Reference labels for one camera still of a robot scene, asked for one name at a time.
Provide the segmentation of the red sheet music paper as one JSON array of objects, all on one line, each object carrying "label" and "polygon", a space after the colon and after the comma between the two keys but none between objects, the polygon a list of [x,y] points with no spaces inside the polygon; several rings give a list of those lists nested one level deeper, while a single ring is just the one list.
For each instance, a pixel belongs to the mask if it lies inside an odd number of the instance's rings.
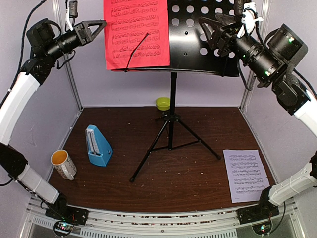
[{"label": "red sheet music paper", "polygon": [[165,0],[105,0],[107,70],[170,65]]}]

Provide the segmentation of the black music stand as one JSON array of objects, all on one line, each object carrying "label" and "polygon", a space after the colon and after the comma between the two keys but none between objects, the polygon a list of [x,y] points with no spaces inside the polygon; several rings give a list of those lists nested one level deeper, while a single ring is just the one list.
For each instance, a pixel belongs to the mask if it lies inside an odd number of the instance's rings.
[{"label": "black music stand", "polygon": [[130,178],[130,182],[134,182],[143,164],[153,151],[157,151],[156,143],[160,139],[164,131],[168,134],[168,150],[173,150],[173,132],[174,124],[181,124],[189,133],[195,137],[195,141],[189,144],[203,144],[217,159],[221,159],[221,155],[216,153],[203,139],[201,139],[188,125],[181,119],[180,115],[175,113],[176,101],[176,79],[179,72],[190,73],[206,73],[216,76],[237,77],[238,70],[236,67],[236,57],[223,57],[216,55],[210,50],[207,41],[202,37],[203,30],[198,20],[200,17],[206,16],[214,19],[216,10],[221,9],[224,13],[235,11],[237,1],[230,2],[228,0],[168,0],[168,20],[169,20],[169,45],[170,45],[170,65],[169,66],[147,66],[147,67],[125,67],[116,69],[117,72],[145,72],[158,71],[170,72],[170,109],[160,118],[164,121],[162,128],[155,137],[153,143],[147,150],[145,156],[136,168],[136,171]]}]

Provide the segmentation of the white sheet music paper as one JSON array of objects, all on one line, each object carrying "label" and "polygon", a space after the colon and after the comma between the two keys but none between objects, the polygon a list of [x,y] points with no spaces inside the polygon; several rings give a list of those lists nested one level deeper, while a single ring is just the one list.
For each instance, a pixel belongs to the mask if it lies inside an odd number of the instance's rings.
[{"label": "white sheet music paper", "polygon": [[232,203],[254,202],[269,187],[258,150],[223,150]]}]

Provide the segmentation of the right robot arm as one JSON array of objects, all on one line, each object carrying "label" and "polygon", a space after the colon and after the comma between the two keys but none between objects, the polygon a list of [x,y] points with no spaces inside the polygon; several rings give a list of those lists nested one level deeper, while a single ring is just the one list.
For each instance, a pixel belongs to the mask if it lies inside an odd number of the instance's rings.
[{"label": "right robot arm", "polygon": [[243,10],[241,20],[218,13],[216,19],[199,18],[210,49],[218,49],[223,57],[233,52],[258,78],[259,88],[271,87],[278,103],[301,121],[313,135],[317,133],[316,93],[298,80],[295,69],[308,52],[307,45],[285,24],[265,38],[255,39],[251,33],[259,31],[263,20],[250,7]]}]

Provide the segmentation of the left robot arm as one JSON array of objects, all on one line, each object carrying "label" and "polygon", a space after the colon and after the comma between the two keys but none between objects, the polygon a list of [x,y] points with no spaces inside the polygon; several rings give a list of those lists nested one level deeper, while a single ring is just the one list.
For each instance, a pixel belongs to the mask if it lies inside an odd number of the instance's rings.
[{"label": "left robot arm", "polygon": [[28,101],[44,83],[57,60],[75,48],[92,42],[106,27],[105,20],[82,21],[64,34],[55,35],[55,22],[47,18],[37,22],[26,33],[32,55],[18,71],[18,77],[0,107],[0,164],[9,176],[52,205],[60,220],[71,216],[71,209],[58,201],[60,192],[30,167],[23,154],[9,143],[14,128]]}]

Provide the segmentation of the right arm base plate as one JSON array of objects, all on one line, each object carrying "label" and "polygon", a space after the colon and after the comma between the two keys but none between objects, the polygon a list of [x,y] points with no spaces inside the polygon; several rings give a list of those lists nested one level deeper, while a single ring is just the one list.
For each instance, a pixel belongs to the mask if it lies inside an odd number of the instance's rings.
[{"label": "right arm base plate", "polygon": [[255,234],[267,236],[273,231],[272,218],[279,215],[277,206],[255,205],[237,210],[237,216],[240,224],[252,224]]}]

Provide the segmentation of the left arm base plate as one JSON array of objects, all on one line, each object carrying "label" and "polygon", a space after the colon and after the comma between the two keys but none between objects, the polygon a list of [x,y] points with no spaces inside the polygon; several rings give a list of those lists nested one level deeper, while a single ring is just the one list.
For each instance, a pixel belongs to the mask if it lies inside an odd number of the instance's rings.
[{"label": "left arm base plate", "polygon": [[56,219],[53,224],[53,232],[58,237],[68,236],[76,226],[86,224],[89,215],[87,209],[68,205],[45,204],[47,205],[45,215]]}]

